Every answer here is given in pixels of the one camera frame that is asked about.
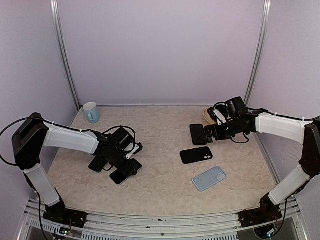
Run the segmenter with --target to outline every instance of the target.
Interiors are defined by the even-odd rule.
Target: table surface
[[[49,178],[70,208],[135,216],[190,216],[244,210],[259,206],[274,186],[255,137],[236,144],[230,140],[207,146],[213,159],[184,165],[180,151],[195,148],[190,124],[207,125],[200,106],[100,107],[100,120],[87,122],[81,110],[72,127],[103,132],[117,125],[135,129],[143,150],[134,156],[143,168],[117,186],[110,172],[88,168],[92,155],[59,149]],[[240,134],[235,138],[243,140]],[[192,178],[221,167],[227,178],[199,192]]]

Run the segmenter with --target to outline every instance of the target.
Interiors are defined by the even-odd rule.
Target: purple backdrop
[[[320,2],[272,1],[265,47],[250,107],[313,118],[320,115]],[[260,135],[283,179],[298,164],[302,146]],[[320,177],[298,194],[312,240],[320,235]]]
[[[48,120],[69,125],[76,114],[55,36],[50,2],[0,1],[0,130],[39,112]],[[1,137],[0,151],[14,162],[13,127]],[[55,149],[41,154],[49,168]],[[0,239],[14,238],[31,195],[23,173],[0,162]]]
[[[244,96],[264,1],[59,1],[82,103],[213,104]]]

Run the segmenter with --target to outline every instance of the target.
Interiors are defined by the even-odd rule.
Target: black phone
[[[102,169],[107,165],[108,160],[105,157],[96,156],[89,165],[89,169],[100,173]]]
[[[136,163],[138,164],[138,171],[142,168],[142,165],[140,162],[138,162],[135,159],[132,159],[134,161],[136,161]],[[114,181],[114,183],[116,185],[120,185],[122,184],[124,181],[126,181],[129,177],[126,177],[125,175],[123,175],[119,170],[114,171],[113,173],[110,174],[110,178]]]
[[[190,124],[190,132],[193,145],[206,145],[204,126],[202,124]]]
[[[183,150],[180,152],[180,157],[182,159],[183,164],[192,164],[205,160],[210,160],[213,158],[213,155],[209,147],[202,146],[188,150]]]

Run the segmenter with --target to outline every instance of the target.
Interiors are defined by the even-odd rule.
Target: light blue mug
[[[83,110],[89,123],[95,124],[99,121],[99,112],[97,104],[95,102],[91,101],[86,103],[85,105],[83,105]]]

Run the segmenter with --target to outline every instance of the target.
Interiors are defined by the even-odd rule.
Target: light blue phone case
[[[219,166],[215,166],[208,171],[205,171],[192,178],[192,182],[196,189],[198,189],[200,192],[203,192],[204,190],[211,188],[226,178],[227,174]]]

